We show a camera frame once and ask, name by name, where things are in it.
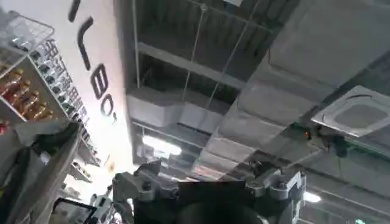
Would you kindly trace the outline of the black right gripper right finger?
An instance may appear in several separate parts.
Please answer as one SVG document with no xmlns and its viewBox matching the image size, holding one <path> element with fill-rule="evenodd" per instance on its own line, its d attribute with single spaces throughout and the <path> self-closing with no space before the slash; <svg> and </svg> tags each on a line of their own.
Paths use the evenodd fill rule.
<svg viewBox="0 0 390 224">
<path fill-rule="evenodd" d="M 306 175 L 301 171 L 283 170 L 261 161 L 251 161 L 250 169 L 254 176 L 246 180 L 246 189 L 254 197 L 269 195 L 275 200 L 303 200 Z"/>
</svg>

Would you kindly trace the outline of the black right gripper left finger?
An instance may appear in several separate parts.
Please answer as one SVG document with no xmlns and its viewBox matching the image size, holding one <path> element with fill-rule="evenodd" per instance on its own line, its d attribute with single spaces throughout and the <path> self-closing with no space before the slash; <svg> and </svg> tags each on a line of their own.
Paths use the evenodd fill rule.
<svg viewBox="0 0 390 224">
<path fill-rule="evenodd" d="M 117 173 L 113 179 L 113 201 L 153 201 L 156 198 L 175 199 L 179 195 L 177 182 L 159 176 L 161 161 L 142 164 L 134 173 Z"/>
</svg>

